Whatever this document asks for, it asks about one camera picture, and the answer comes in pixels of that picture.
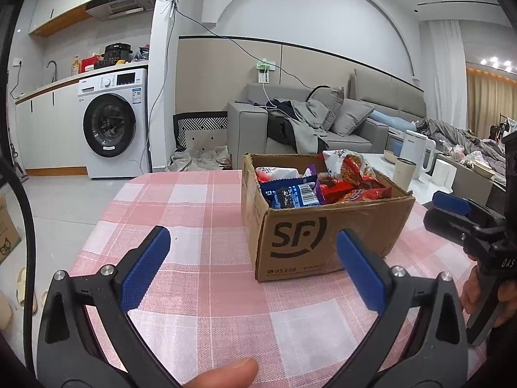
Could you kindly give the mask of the person's right hand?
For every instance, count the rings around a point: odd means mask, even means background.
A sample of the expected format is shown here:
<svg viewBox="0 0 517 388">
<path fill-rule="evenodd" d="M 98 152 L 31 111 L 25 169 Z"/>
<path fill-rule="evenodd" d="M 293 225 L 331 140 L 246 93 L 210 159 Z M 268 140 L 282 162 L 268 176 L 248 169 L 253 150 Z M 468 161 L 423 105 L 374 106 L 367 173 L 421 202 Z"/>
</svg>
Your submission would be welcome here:
<svg viewBox="0 0 517 388">
<path fill-rule="evenodd" d="M 479 267 L 475 265 L 471 271 L 470 276 L 464 283 L 460 302 L 467 314 L 472 314 L 481 298 L 481 285 L 479 282 Z M 510 320 L 516 314 L 517 309 L 517 288 L 516 282 L 509 280 L 504 282 L 498 291 L 499 302 L 503 304 L 493 327 L 497 328 Z"/>
</svg>

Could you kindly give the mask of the person's left hand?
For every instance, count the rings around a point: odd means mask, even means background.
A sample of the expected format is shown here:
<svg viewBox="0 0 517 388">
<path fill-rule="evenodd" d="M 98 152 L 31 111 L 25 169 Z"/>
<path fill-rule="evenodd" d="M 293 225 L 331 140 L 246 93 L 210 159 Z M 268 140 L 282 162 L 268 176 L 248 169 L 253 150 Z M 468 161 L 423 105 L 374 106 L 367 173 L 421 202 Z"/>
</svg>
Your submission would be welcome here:
<svg viewBox="0 0 517 388">
<path fill-rule="evenodd" d="M 226 366 L 203 372 L 184 385 L 185 388 L 241 388 L 250 387 L 258 374 L 258 362 L 246 357 Z"/>
</svg>

